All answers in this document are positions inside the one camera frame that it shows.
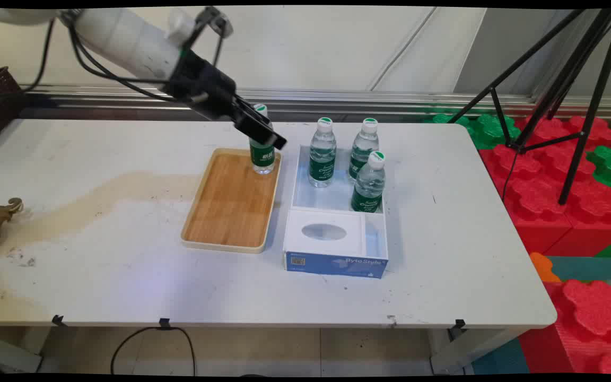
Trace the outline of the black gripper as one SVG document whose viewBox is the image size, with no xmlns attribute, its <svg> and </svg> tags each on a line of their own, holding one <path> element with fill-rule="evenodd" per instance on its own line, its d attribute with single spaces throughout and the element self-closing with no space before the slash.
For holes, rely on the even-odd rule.
<svg viewBox="0 0 611 382">
<path fill-rule="evenodd" d="M 167 95 L 205 118 L 229 118 L 236 129 L 260 145 L 281 150 L 287 143 L 286 138 L 273 130 L 269 118 L 257 111 L 252 103 L 243 97 L 235 98 L 235 80 L 192 50 L 180 51 L 168 80 Z"/>
</svg>

